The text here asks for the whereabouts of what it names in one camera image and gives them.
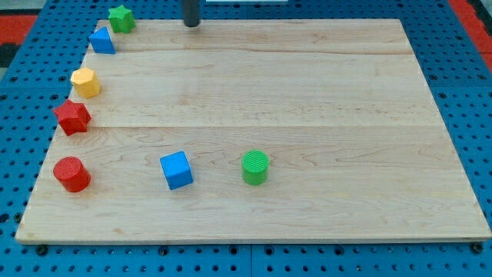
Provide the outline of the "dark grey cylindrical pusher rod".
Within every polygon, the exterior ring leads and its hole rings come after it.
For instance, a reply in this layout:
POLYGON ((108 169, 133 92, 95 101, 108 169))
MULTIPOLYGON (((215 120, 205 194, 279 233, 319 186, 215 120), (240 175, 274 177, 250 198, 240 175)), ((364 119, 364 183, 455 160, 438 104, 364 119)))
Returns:
POLYGON ((187 27, 197 27, 200 24, 200 11, 198 0, 182 0, 181 10, 184 25, 187 27))

